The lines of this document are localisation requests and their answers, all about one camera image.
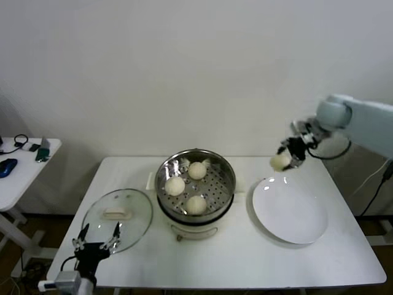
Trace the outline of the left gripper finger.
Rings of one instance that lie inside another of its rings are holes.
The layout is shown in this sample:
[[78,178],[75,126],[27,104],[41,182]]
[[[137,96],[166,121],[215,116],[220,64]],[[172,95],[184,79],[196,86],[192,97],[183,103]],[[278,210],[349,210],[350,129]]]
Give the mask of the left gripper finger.
[[120,223],[118,222],[115,226],[112,236],[103,244],[103,249],[111,250],[116,248],[120,239]]
[[83,245],[85,243],[85,237],[86,237],[86,234],[88,232],[89,226],[90,226],[89,223],[86,224],[81,229],[81,231],[79,232],[77,238],[73,238],[72,239],[72,245],[73,245],[74,248],[81,248],[81,247],[83,247]]

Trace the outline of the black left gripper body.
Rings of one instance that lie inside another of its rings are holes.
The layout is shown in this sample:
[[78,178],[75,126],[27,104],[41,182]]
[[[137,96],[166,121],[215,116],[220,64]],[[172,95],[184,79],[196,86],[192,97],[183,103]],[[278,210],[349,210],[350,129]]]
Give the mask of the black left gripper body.
[[94,277],[99,263],[111,255],[104,243],[86,243],[75,250],[78,260],[77,271],[81,277]]

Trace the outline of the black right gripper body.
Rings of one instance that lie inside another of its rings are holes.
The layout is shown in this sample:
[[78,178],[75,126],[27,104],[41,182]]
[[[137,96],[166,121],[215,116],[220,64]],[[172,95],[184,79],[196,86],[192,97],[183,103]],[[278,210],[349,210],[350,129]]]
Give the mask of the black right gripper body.
[[297,158],[298,160],[306,159],[306,150],[307,145],[301,138],[289,138],[288,139],[288,150],[292,157]]

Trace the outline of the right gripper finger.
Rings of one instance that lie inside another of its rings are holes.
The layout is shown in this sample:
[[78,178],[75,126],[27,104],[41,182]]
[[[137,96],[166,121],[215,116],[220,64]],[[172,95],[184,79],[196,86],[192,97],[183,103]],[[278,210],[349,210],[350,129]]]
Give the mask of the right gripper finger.
[[285,170],[292,170],[299,168],[305,160],[298,159],[296,157],[292,157],[289,161],[289,164],[285,166]]
[[278,154],[282,154],[287,151],[289,154],[295,154],[295,138],[286,138],[281,142],[278,148]]

